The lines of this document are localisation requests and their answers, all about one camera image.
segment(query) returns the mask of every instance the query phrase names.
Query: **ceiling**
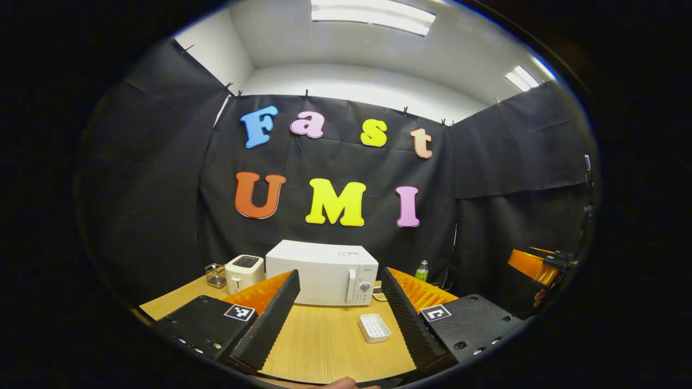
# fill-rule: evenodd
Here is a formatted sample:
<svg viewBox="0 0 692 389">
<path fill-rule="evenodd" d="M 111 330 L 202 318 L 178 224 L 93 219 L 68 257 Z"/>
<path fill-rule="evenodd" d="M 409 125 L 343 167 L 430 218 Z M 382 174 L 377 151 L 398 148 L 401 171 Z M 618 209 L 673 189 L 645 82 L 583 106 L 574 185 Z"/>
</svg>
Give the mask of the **ceiling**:
<svg viewBox="0 0 692 389">
<path fill-rule="evenodd" d="M 501 28 L 452 1 L 400 0 L 437 15 L 421 37 L 392 28 L 312 22 L 310 0 L 232 2 L 235 28 L 257 68 L 330 63 L 398 71 L 452 88 L 484 104 L 520 90 L 504 75 L 522 65 L 541 83 L 531 55 Z"/>
</svg>

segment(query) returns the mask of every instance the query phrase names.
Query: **black backdrop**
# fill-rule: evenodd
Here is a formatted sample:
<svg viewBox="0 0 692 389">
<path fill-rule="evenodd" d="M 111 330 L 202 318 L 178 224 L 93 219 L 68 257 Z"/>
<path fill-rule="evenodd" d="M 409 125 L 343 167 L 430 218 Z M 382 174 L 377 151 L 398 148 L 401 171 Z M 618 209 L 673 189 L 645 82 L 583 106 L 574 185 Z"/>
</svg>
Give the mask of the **black backdrop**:
<svg viewBox="0 0 692 389">
<path fill-rule="evenodd" d="M 233 96 L 217 121 L 228 93 L 182 52 L 173 39 L 157 45 L 101 100 L 82 139 L 75 193 L 83 234 L 135 305 L 199 277 L 206 264 L 264 256 L 281 239 L 295 239 L 362 245 L 381 268 L 407 273 L 427 260 L 431 282 L 451 269 L 455 293 L 480 293 L 512 311 L 517 302 L 532 308 L 536 291 L 505 264 L 511 249 L 576 248 L 586 204 L 583 156 L 596 155 L 580 111 L 553 82 L 450 127 L 303 96 Z M 247 148 L 241 116 L 271 105 L 278 114 L 270 140 Z M 321 138 L 289 130 L 301 111 L 325 117 Z M 360 140 L 371 118 L 387 124 L 383 147 Z M 432 137 L 429 159 L 417 156 L 409 134 L 421 127 Z M 258 206 L 266 200 L 264 177 L 286 177 L 275 214 L 251 219 L 235 209 L 241 171 L 260 176 Z M 364 183 L 365 225 L 307 223 L 313 178 L 329 179 L 337 194 Z M 419 189 L 418 227 L 396 225 L 397 186 Z"/>
</svg>

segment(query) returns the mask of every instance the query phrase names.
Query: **yellow letter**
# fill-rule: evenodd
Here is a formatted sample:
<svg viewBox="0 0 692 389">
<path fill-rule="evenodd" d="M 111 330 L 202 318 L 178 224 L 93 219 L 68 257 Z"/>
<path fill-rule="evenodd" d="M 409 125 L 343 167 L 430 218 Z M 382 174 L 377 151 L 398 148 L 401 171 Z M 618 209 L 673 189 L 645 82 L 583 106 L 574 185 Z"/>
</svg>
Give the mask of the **yellow letter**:
<svg viewBox="0 0 692 389">
<path fill-rule="evenodd" d="M 343 211 L 342 225 L 360 227 L 365 224 L 365 220 L 361 217 L 364 184 L 349 182 L 338 197 L 328 179 L 312 179 L 310 186 L 313 187 L 312 208 L 310 215 L 305 217 L 305 221 L 315 224 L 324 223 L 325 217 L 322 215 L 322 207 L 324 207 L 329 223 L 336 223 Z"/>
<path fill-rule="evenodd" d="M 387 124 L 382 120 L 367 119 L 363 122 L 365 134 L 361 134 L 361 142 L 364 145 L 380 147 L 387 143 L 387 136 L 384 131 L 387 131 Z"/>
</svg>

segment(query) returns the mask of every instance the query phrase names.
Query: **letter m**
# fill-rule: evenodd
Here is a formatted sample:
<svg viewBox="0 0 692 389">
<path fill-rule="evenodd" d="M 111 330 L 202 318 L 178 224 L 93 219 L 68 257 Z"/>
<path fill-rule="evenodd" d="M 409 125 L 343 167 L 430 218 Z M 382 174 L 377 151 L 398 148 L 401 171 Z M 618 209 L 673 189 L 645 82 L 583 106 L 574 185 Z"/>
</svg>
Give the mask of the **letter m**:
<svg viewBox="0 0 692 389">
<path fill-rule="evenodd" d="M 359 182 L 349 182 L 339 196 L 336 196 L 334 187 L 328 179 L 312 179 L 310 186 L 313 188 L 312 208 L 310 215 L 305 217 L 308 223 L 322 224 L 325 217 L 322 208 L 327 212 L 329 222 L 334 224 L 343 211 L 340 222 L 344 226 L 360 227 L 365 224 L 361 217 L 361 204 L 365 185 Z"/>
</svg>

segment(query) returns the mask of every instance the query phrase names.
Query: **white soap dish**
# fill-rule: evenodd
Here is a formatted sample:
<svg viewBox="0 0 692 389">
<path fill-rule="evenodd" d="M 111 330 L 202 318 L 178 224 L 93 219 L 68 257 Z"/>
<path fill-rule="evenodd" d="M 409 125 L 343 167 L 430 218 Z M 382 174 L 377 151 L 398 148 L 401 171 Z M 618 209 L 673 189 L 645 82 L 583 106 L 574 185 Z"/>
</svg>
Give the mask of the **white soap dish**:
<svg viewBox="0 0 692 389">
<path fill-rule="evenodd" d="M 392 334 L 378 314 L 361 315 L 358 326 L 368 343 L 386 341 Z"/>
</svg>

